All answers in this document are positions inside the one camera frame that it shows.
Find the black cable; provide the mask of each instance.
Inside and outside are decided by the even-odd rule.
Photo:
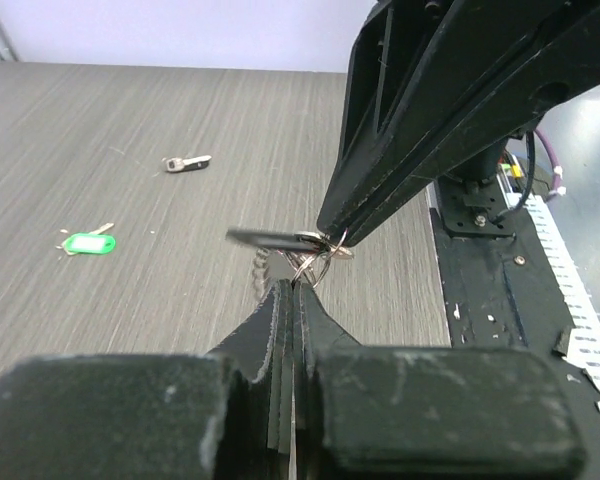
[[[520,196],[520,200],[515,207],[511,209],[506,209],[501,211],[498,215],[496,215],[493,219],[491,219],[491,223],[500,223],[505,217],[518,212],[524,207],[524,204],[527,203],[529,199],[529,195],[531,195],[531,190],[533,190],[533,180],[536,174],[536,144],[535,138],[533,136],[533,130],[527,132],[527,157],[529,160],[529,169],[527,171],[527,183],[524,186],[524,190],[522,195]]]

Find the table surface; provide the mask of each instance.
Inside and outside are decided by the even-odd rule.
[[[333,168],[339,74],[0,64],[0,372],[34,354],[202,353],[255,307],[229,226],[310,230]],[[164,157],[210,154],[178,175]],[[364,343],[448,345],[418,196],[318,293]],[[114,222],[108,255],[69,232]]]

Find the green key tag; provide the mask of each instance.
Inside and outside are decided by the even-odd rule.
[[[95,253],[104,255],[116,246],[116,239],[111,235],[94,235],[93,233],[76,233],[65,242],[65,248],[71,253]]]

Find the wooden table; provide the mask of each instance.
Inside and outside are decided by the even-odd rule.
[[[0,64],[0,371],[33,354],[207,351],[253,309],[229,226],[315,229],[345,76]],[[200,172],[163,157],[213,155]],[[114,222],[116,250],[60,232]],[[319,294],[365,343],[446,345],[418,196]]]

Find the white measuring tape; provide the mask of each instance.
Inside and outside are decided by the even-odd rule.
[[[510,206],[518,203],[520,198],[518,193],[507,193],[506,196]],[[584,369],[600,392],[600,320],[598,314],[591,304],[560,231],[542,197],[532,195],[525,206],[536,226],[538,238],[576,326],[571,331],[565,360]]]

